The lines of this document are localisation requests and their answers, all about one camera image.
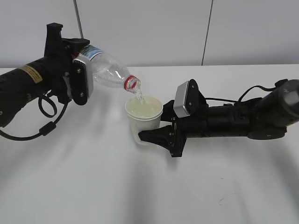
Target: table surface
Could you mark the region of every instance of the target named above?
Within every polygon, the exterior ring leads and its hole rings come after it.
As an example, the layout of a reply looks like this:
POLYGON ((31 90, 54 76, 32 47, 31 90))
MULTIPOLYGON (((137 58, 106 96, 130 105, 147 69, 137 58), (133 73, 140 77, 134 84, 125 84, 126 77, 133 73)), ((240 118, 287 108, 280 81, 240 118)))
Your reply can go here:
MULTIPOLYGON (((299 65, 130 71, 140 78, 144 95, 163 104, 191 78, 205 97, 238 99, 253 85, 273 87, 299 77, 299 65)), ((247 98, 265 94, 253 90, 247 98)), ((183 157, 171 158, 164 148, 135 144, 124 111, 130 97, 96 84, 90 101, 70 103, 46 137, 0 138, 0 223, 299 223, 299 124, 279 140, 189 139, 183 157)), ((34 101, 4 130, 25 136, 46 122, 34 101)))

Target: water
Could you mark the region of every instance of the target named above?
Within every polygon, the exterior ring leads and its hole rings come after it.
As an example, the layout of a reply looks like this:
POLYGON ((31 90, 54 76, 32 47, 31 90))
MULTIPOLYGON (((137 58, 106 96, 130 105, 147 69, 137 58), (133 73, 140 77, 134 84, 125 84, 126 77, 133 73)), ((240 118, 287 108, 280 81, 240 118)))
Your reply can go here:
POLYGON ((162 107, 159 100, 150 96, 144 96, 143 101, 132 98, 127 103, 127 110, 134 116, 140 118, 153 117, 161 111, 162 107))
POLYGON ((141 104, 145 103, 144 97, 142 95, 140 86, 136 87, 135 91, 134 91, 135 97, 140 101, 141 104))

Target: bottle neck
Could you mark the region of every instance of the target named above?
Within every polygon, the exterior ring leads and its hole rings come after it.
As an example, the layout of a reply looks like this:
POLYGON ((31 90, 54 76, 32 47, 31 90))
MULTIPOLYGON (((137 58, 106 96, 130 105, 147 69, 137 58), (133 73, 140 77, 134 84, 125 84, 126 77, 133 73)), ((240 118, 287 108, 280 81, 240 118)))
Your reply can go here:
POLYGON ((124 89, 128 92, 135 93, 136 90, 140 89, 140 80, 135 76, 129 76, 124 83, 124 89))

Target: plastic cup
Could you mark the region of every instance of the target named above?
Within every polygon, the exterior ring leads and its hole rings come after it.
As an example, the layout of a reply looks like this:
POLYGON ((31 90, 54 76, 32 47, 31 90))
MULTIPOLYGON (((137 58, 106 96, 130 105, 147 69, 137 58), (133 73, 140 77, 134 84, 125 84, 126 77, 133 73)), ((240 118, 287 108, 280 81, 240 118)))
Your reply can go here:
POLYGON ((153 129, 157 129, 160 126, 160 119, 161 119, 161 115, 163 112, 163 105, 162 103, 151 96, 143 96, 144 100, 153 100, 155 103, 159 104, 161 109, 159 111, 157 111, 157 113, 153 116, 150 117, 144 117, 144 116, 137 116, 135 114, 133 114, 130 110, 128 110, 127 106, 130 103, 130 100, 132 100, 133 98, 129 99, 126 102, 125 105, 125 110, 127 112, 128 115, 128 119, 129 119, 129 125, 133 134, 133 137, 135 139, 135 141, 140 144, 140 145, 151 145, 151 143, 149 142, 145 142, 145 141, 141 141, 138 133, 141 131, 147 131, 147 130, 153 130, 153 129))

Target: plastic bottle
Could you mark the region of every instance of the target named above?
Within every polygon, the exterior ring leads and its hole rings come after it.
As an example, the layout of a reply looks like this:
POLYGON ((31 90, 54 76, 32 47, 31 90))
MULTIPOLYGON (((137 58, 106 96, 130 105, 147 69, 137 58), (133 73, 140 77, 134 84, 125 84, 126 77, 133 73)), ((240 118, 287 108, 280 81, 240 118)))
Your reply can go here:
POLYGON ((88 45, 80 51, 91 60, 93 79, 108 87, 124 88, 126 91, 136 93, 140 90, 140 80, 130 75, 125 65, 117 62, 111 55, 88 45))

